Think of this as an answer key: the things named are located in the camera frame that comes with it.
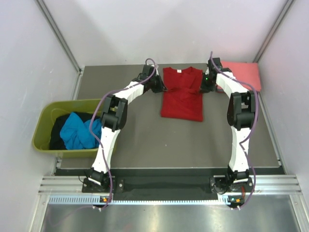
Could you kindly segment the red t shirt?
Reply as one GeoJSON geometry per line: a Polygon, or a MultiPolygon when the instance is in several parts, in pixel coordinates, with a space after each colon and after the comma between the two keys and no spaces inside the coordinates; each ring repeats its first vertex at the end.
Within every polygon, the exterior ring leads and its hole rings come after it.
{"type": "Polygon", "coordinates": [[[163,68],[164,84],[161,116],[166,118],[203,121],[203,95],[200,85],[203,71],[194,67],[183,70],[163,68]]]}

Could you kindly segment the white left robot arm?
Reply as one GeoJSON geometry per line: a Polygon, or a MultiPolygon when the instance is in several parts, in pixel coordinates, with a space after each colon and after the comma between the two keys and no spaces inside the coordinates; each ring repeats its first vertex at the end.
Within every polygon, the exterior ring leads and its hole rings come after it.
{"type": "Polygon", "coordinates": [[[153,93],[167,90],[156,64],[144,64],[141,73],[125,88],[109,92],[98,104],[98,107],[102,107],[101,137],[95,136],[99,144],[98,151],[87,174],[87,179],[98,191],[112,190],[111,157],[117,137],[126,124],[128,106],[148,90],[153,93]]]}

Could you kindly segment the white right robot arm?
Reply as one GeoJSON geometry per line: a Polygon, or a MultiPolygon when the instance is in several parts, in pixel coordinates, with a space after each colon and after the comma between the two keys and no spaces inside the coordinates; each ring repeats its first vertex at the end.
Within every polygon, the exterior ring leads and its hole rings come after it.
{"type": "Polygon", "coordinates": [[[214,186],[237,191],[249,182],[248,152],[252,130],[258,117],[257,92],[238,81],[220,58],[211,57],[203,74],[200,92],[209,93],[220,87],[229,97],[227,122],[232,130],[232,152],[224,179],[216,179],[214,186]]]}

